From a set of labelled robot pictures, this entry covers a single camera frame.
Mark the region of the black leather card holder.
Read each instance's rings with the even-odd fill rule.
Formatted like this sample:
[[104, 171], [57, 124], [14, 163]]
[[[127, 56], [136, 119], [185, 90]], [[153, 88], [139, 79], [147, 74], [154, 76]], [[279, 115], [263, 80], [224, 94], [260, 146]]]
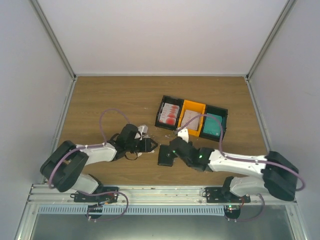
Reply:
[[161, 144], [158, 152], [157, 164], [163, 167], [172, 167], [177, 155], [170, 151], [168, 145]]

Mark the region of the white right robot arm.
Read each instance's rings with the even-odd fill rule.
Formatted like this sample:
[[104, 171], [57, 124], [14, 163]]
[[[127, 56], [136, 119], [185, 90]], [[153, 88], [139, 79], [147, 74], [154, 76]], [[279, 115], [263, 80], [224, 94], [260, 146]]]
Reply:
[[295, 199], [299, 170], [276, 151], [258, 156], [224, 153], [208, 147], [195, 148], [181, 137], [170, 141], [168, 148], [197, 171], [240, 174], [241, 177], [226, 179], [227, 186], [221, 190], [228, 203], [255, 194], [270, 194], [287, 202]]

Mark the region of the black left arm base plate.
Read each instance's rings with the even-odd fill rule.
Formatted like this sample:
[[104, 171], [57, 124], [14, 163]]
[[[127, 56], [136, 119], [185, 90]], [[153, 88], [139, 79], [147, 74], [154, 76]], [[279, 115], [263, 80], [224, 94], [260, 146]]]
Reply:
[[117, 186], [103, 186], [99, 189], [97, 189], [93, 194], [99, 194], [108, 192], [103, 195], [85, 195], [83, 193], [80, 193], [76, 191], [75, 193], [70, 194], [70, 197], [74, 200], [76, 203], [116, 203], [118, 201], [118, 194], [117, 193], [111, 193], [111, 192], [118, 192], [119, 188]]

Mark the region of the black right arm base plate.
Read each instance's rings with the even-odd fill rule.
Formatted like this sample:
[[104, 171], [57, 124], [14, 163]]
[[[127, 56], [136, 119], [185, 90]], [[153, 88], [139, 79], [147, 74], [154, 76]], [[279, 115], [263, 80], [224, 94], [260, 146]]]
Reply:
[[207, 203], [242, 204], [251, 202], [249, 196], [237, 196], [221, 186], [205, 187], [201, 196], [206, 199]]

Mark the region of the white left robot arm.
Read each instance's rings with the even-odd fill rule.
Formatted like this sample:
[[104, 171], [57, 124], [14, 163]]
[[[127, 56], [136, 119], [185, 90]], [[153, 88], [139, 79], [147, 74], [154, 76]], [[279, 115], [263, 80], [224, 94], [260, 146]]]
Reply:
[[68, 190], [85, 193], [92, 202], [103, 197], [103, 184], [91, 174], [84, 174], [85, 166], [114, 162], [134, 154], [136, 160], [142, 153], [152, 153], [158, 143], [147, 135], [146, 125], [126, 124], [120, 133], [109, 140], [92, 145], [64, 141], [42, 164], [40, 173], [48, 180], [48, 186], [63, 193]]

